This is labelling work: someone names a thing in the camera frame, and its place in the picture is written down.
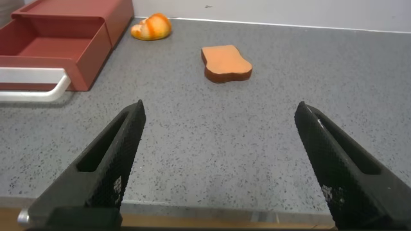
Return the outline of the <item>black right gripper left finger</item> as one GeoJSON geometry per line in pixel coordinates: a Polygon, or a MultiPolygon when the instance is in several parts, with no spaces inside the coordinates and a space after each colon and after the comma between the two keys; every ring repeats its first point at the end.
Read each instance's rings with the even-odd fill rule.
{"type": "Polygon", "coordinates": [[[125,107],[28,208],[31,227],[118,227],[146,115],[125,107]]]}

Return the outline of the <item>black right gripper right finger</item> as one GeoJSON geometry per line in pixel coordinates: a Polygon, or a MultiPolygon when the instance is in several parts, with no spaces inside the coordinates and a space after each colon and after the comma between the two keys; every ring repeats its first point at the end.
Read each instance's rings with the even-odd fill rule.
{"type": "Polygon", "coordinates": [[[410,229],[410,187],[320,110],[301,101],[298,134],[339,230],[410,229]]]}

